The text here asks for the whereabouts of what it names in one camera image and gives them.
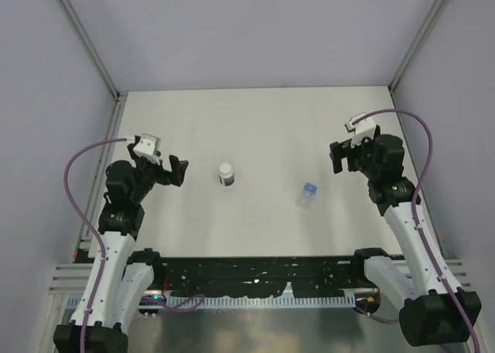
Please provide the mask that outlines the white vitamin pill bottle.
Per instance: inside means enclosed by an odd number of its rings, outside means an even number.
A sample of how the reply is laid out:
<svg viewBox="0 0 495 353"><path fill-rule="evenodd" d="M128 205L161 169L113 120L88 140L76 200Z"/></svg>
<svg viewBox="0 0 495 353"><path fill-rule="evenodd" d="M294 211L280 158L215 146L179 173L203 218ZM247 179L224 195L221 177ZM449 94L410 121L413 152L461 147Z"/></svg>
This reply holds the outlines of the white vitamin pill bottle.
<svg viewBox="0 0 495 353"><path fill-rule="evenodd" d="M234 169L229 163L221 163L218 169L218 177L220 184L229 187L235 181Z"/></svg>

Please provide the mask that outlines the clear blue pill organizer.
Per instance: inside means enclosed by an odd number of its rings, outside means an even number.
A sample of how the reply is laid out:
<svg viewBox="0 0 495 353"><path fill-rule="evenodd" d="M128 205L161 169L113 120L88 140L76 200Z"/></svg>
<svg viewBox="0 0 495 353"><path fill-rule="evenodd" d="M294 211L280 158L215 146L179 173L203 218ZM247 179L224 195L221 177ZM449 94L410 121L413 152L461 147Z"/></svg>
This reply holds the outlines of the clear blue pill organizer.
<svg viewBox="0 0 495 353"><path fill-rule="evenodd" d="M312 183L305 183L299 197L296 200L296 205L300 208L307 209L311 206L315 199L318 188Z"/></svg>

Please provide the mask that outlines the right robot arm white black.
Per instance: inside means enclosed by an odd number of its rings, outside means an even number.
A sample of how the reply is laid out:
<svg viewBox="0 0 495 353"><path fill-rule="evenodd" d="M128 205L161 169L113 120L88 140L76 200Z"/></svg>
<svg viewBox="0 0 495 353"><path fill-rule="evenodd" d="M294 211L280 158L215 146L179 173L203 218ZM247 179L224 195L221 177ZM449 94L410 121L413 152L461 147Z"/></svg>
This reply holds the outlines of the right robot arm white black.
<svg viewBox="0 0 495 353"><path fill-rule="evenodd" d="M368 179L370 199L393 231L410 274L402 273L379 248L357 252L362 258L350 268L358 286L371 283L398 310L398 322L406 341L414 346L473 342L481 310L480 298L465 291L446 265L435 238L428 230L415 185L404 175L405 150L400 138L376 135L354 145L350 140L329 147L335 173L347 161L350 172Z"/></svg>

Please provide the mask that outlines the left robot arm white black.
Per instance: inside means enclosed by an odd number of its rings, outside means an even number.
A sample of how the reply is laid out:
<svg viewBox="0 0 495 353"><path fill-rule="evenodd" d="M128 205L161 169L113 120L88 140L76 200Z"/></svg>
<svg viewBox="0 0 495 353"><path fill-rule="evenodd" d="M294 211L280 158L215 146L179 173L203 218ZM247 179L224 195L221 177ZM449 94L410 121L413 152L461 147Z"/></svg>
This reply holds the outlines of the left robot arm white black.
<svg viewBox="0 0 495 353"><path fill-rule="evenodd" d="M68 324L56 326L59 352L126 352L131 319L147 289L158 289L166 271L161 255L135 250L145 215L142 201L156 185L183 184L188 161L169 156L171 169L136 157L106 171L105 204L98 219L97 254L84 294Z"/></svg>

